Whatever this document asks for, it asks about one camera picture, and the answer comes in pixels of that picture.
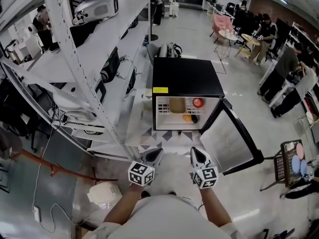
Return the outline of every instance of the plate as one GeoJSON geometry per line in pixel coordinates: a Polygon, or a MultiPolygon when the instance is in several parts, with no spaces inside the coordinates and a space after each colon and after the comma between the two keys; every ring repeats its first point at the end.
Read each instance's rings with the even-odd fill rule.
{"type": "Polygon", "coordinates": [[[291,165],[293,167],[293,172],[294,173],[299,173],[299,171],[300,171],[300,159],[298,158],[297,155],[293,156],[293,159],[291,161],[291,165]]]}
{"type": "Polygon", "coordinates": [[[301,143],[298,143],[296,146],[296,152],[299,159],[303,159],[305,156],[304,147],[301,143]]]}
{"type": "Polygon", "coordinates": [[[304,159],[301,161],[300,164],[300,173],[303,177],[307,173],[307,161],[305,161],[304,159]]]}

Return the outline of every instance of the black pants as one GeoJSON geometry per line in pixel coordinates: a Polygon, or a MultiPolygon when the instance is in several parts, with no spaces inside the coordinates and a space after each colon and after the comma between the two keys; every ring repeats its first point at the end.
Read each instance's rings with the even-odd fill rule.
{"type": "Polygon", "coordinates": [[[315,193],[315,192],[319,192],[319,183],[318,182],[312,182],[308,187],[306,187],[302,190],[287,193],[285,195],[285,197],[289,198],[289,199],[297,199],[297,198],[301,198],[301,197],[307,196],[307,195],[315,193]]]}
{"type": "Polygon", "coordinates": [[[285,79],[282,77],[276,69],[274,69],[268,78],[265,80],[263,85],[260,88],[261,95],[265,95],[265,99],[271,101],[272,98],[277,94],[279,90],[281,90],[281,86],[283,85],[285,79]]]}
{"type": "Polygon", "coordinates": [[[159,4],[156,5],[156,12],[154,14],[154,24],[160,25],[161,22],[161,14],[163,12],[163,5],[159,4]]]}
{"type": "Polygon", "coordinates": [[[280,116],[289,112],[295,105],[301,101],[296,89],[292,90],[283,100],[281,105],[274,109],[274,115],[280,116]]]}
{"type": "Polygon", "coordinates": [[[50,48],[52,44],[52,35],[49,29],[44,30],[44,31],[39,31],[38,35],[41,39],[41,42],[43,43],[43,47],[45,50],[50,48]]]}

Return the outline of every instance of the person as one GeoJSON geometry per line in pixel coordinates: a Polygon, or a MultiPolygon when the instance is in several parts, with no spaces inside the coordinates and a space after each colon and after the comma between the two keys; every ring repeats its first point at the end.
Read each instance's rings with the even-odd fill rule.
{"type": "Polygon", "coordinates": [[[247,1],[246,1],[246,0],[243,0],[243,1],[241,2],[241,5],[239,6],[239,8],[242,9],[242,10],[244,10],[244,11],[247,11],[246,5],[247,5],[247,1]]]}
{"type": "Polygon", "coordinates": [[[299,182],[297,182],[295,185],[293,185],[290,189],[296,189],[301,186],[308,185],[307,187],[292,191],[286,194],[281,194],[280,198],[284,199],[298,199],[304,196],[307,196],[312,193],[319,193],[319,169],[317,168],[314,172],[315,177],[311,181],[305,181],[304,179],[301,179],[299,182]]]}
{"type": "Polygon", "coordinates": [[[292,90],[283,102],[277,106],[275,109],[271,108],[270,111],[274,118],[280,117],[281,115],[289,112],[295,105],[297,105],[306,95],[306,93],[311,90],[316,82],[316,67],[309,68],[304,62],[300,62],[303,69],[303,77],[297,83],[296,88],[292,90]]]}
{"type": "Polygon", "coordinates": [[[269,104],[271,99],[274,98],[277,92],[281,89],[281,86],[289,72],[293,72],[297,69],[297,54],[301,54],[303,50],[303,44],[296,43],[294,48],[288,47],[284,51],[278,63],[275,65],[274,70],[270,73],[257,92],[258,95],[263,97],[262,100],[264,102],[269,104]]]}
{"type": "Polygon", "coordinates": [[[176,196],[175,192],[150,196],[143,187],[132,184],[107,214],[104,223],[83,239],[241,239],[213,190],[200,189],[200,194],[207,219],[191,201],[176,196]]]}
{"type": "Polygon", "coordinates": [[[160,25],[161,15],[163,13],[163,1],[164,0],[156,0],[156,11],[154,15],[153,25],[160,25]]]}
{"type": "Polygon", "coordinates": [[[303,53],[297,56],[298,60],[303,61],[308,67],[313,67],[315,65],[313,52],[313,48],[309,45],[303,53]]]}
{"type": "Polygon", "coordinates": [[[51,24],[45,6],[41,5],[40,7],[38,7],[35,18],[39,22],[39,24],[35,25],[35,27],[38,30],[38,35],[41,39],[44,49],[47,50],[52,44],[52,35],[50,30],[48,29],[48,27],[51,27],[51,24]]]}
{"type": "Polygon", "coordinates": [[[270,45],[276,34],[276,27],[272,24],[270,17],[268,14],[263,15],[263,22],[260,24],[256,35],[260,35],[260,45],[255,45],[252,50],[250,56],[246,56],[245,58],[248,60],[254,60],[257,57],[255,65],[259,66],[262,59],[266,56],[266,52],[269,49],[270,45]]]}

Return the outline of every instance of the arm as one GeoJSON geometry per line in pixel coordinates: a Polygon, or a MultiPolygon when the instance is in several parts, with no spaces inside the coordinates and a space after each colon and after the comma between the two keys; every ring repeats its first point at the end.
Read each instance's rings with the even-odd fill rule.
{"type": "Polygon", "coordinates": [[[227,211],[219,202],[211,188],[200,189],[200,194],[206,209],[207,218],[210,222],[218,227],[231,223],[227,211]]]}
{"type": "Polygon", "coordinates": [[[115,207],[107,214],[104,222],[112,222],[123,225],[129,219],[132,211],[141,198],[141,193],[143,187],[133,184],[128,192],[120,199],[120,201],[115,205],[115,207]]]}
{"type": "Polygon", "coordinates": [[[261,25],[259,26],[259,28],[258,28],[258,30],[257,30],[257,32],[256,32],[256,34],[259,34],[259,33],[260,33],[260,31],[261,31],[261,25]]]}

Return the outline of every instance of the yellow label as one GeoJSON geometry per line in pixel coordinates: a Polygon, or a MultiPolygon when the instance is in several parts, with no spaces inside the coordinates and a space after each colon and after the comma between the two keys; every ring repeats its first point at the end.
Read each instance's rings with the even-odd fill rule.
{"type": "Polygon", "coordinates": [[[153,88],[153,93],[165,93],[168,94],[168,88],[153,88]]]}

